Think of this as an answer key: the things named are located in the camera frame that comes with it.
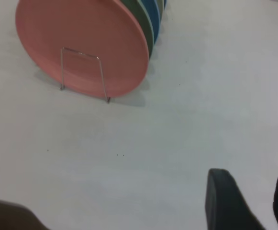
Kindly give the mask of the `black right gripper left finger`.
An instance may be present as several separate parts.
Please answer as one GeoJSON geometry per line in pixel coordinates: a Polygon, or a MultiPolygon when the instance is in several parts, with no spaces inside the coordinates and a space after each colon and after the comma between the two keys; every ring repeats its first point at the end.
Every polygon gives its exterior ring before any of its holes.
{"type": "Polygon", "coordinates": [[[225,169],[208,171],[205,213],[209,230],[263,230],[235,179],[225,169]]]}

